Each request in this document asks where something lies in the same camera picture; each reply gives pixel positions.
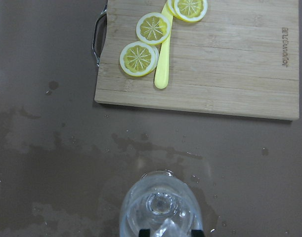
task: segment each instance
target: brand logo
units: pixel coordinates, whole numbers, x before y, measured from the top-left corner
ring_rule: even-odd
[[[288,56],[288,28],[283,27],[282,28],[283,33],[283,66],[288,67],[289,64],[289,56]]]

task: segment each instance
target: wooden cutting board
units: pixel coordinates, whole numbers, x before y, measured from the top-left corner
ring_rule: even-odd
[[[137,41],[137,21],[165,0],[108,0],[107,36],[95,101],[167,110],[299,118],[298,0],[208,0],[196,24],[173,20],[170,80],[126,75],[122,49]]]

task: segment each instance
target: yellow lemon slice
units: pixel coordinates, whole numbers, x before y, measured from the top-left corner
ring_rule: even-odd
[[[177,16],[177,13],[174,9],[174,0],[167,0],[167,6],[169,7],[169,10],[172,12],[173,16]]]
[[[154,49],[141,41],[128,44],[120,54],[120,66],[130,76],[141,77],[151,71],[156,63]]]
[[[149,44],[162,43],[171,32],[171,24],[161,13],[151,12],[141,17],[136,25],[137,37]]]
[[[154,50],[155,56],[156,56],[155,64],[154,64],[153,69],[152,69],[152,70],[154,70],[157,67],[157,63],[159,62],[160,53],[159,53],[159,50],[157,49],[157,47],[155,47],[155,46],[151,46],[151,47]]]
[[[174,9],[181,20],[200,21],[207,13],[207,0],[174,0]]]

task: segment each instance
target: table surface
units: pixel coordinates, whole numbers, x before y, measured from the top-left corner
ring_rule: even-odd
[[[126,192],[163,169],[208,237],[302,236],[302,0],[294,122],[95,103],[104,4],[0,0],[0,237],[117,237]]]

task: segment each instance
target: clear plastic bottle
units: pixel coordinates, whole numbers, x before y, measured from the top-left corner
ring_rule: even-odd
[[[120,213],[120,237],[190,237],[203,230],[198,202],[189,187],[166,171],[145,175],[128,191]]]

